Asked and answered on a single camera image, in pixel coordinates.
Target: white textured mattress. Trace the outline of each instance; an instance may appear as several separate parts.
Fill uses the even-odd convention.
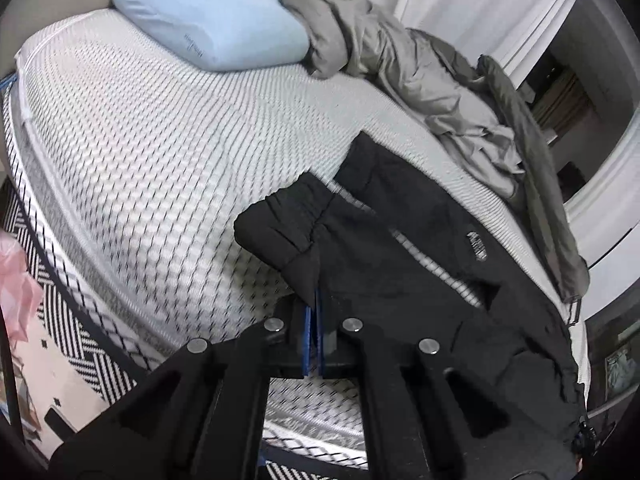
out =
[[[233,222],[302,171],[330,181],[360,130],[447,189],[568,317],[504,203],[364,80],[318,81],[298,65],[206,73],[115,10],[53,24],[16,59],[3,117],[31,221],[54,266],[82,285],[82,304],[92,299],[96,323],[145,367],[188,338],[236,336],[288,292],[235,243]],[[588,387],[584,325],[572,336]],[[366,462],[347,381],[274,380],[265,434]]]

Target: black cord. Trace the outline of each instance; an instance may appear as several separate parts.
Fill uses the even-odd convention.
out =
[[[523,477],[524,475],[540,475],[544,480],[551,480],[551,478],[549,478],[546,473],[538,471],[537,469],[529,469],[527,471],[523,471],[522,473],[518,473],[516,476],[512,476],[511,480],[516,480],[516,478]]]
[[[22,419],[20,418],[20,405],[18,403],[18,390],[15,386],[14,361],[11,358],[11,345],[9,335],[4,323],[4,315],[0,306],[0,363],[4,375],[4,390],[6,391],[6,403],[9,407],[9,422],[18,439],[24,444],[22,432]]]

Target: black pants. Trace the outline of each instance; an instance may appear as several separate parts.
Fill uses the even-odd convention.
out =
[[[506,250],[440,186],[360,134],[335,179],[364,211],[310,173],[236,220],[242,247],[313,305],[329,291],[345,316],[409,343],[437,339],[469,369],[566,443],[584,414],[568,330]],[[390,234],[400,231],[449,274],[484,291],[469,305]]]

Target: pillow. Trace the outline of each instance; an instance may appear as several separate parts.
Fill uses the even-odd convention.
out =
[[[305,27],[278,0],[113,0],[139,28],[204,70],[296,63]]]

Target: crumpled gray blanket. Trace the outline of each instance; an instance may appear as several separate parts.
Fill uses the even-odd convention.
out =
[[[306,27],[314,77],[342,70],[371,79],[435,134],[454,161],[521,214],[562,300],[583,297],[589,273],[569,229],[548,147],[493,59],[481,57],[475,70],[445,41],[404,28],[369,0],[280,2]]]

